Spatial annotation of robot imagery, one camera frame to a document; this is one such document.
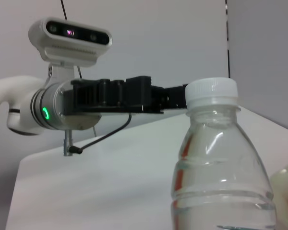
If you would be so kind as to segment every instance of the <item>white table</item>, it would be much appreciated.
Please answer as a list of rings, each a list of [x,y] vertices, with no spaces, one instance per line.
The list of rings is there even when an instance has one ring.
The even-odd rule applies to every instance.
[[[287,129],[246,109],[238,121],[269,175],[288,164]],[[80,156],[57,148],[26,157],[6,229],[171,229],[172,174],[189,122],[179,115],[123,130]]]

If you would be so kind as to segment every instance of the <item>black cable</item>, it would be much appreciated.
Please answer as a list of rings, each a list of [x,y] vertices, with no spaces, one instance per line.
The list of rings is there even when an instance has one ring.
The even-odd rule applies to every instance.
[[[62,5],[62,9],[63,9],[63,13],[64,13],[65,20],[67,20],[67,16],[66,16],[66,11],[65,11],[65,7],[64,7],[64,2],[63,2],[63,0],[61,0],[61,5]],[[80,78],[82,79],[82,74],[81,74],[80,67],[77,66],[77,68],[78,68],[79,76],[80,76]]]
[[[69,151],[70,153],[81,154],[84,149],[86,149],[86,148],[88,148],[88,147],[90,147],[90,146],[92,146],[92,145],[94,145],[94,144],[96,144],[96,143],[98,143],[98,142],[100,142],[100,141],[102,141],[102,140],[104,140],[104,139],[112,136],[113,134],[116,134],[117,132],[121,131],[122,129],[124,129],[124,128],[130,123],[131,118],[132,118],[132,115],[129,114],[129,117],[128,117],[127,122],[126,122],[124,125],[122,125],[121,127],[115,129],[114,131],[112,131],[112,132],[104,135],[103,137],[101,137],[101,138],[99,138],[99,139],[97,139],[97,140],[95,140],[95,141],[92,141],[92,142],[84,145],[84,146],[81,147],[81,148],[78,148],[78,147],[76,147],[76,146],[70,146],[69,149],[68,149],[68,151]]]

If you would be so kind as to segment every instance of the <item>white wall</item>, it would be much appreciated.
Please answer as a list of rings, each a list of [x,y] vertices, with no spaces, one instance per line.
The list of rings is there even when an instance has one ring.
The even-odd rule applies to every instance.
[[[228,29],[241,104],[288,128],[288,0],[228,0]]]
[[[65,0],[70,20],[104,27],[113,35],[112,48],[93,68],[82,68],[87,79],[153,77],[164,87],[203,77],[226,77],[225,4],[220,0]],[[45,16],[63,18],[60,1],[0,1],[0,78],[28,74],[46,78],[43,62],[27,38],[29,26]],[[62,145],[63,133],[47,131],[22,137],[6,128],[7,105],[0,108],[0,230],[4,229],[19,161],[28,154]],[[166,116],[181,112],[169,113]],[[131,127],[161,119],[139,115]],[[102,118],[96,126],[105,134],[127,117]],[[77,132],[76,140],[93,136]]]

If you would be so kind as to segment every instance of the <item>bottle neck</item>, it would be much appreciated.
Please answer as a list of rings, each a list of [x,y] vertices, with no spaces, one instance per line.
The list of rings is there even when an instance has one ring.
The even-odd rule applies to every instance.
[[[235,124],[237,107],[232,105],[211,105],[190,112],[191,125],[196,123]]]

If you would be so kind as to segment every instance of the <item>plastic water bottle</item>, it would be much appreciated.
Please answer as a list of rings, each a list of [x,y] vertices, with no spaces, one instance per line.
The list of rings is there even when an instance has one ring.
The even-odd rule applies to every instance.
[[[191,127],[172,184],[175,230],[274,230],[273,192],[263,163],[237,124],[236,82],[186,87]]]

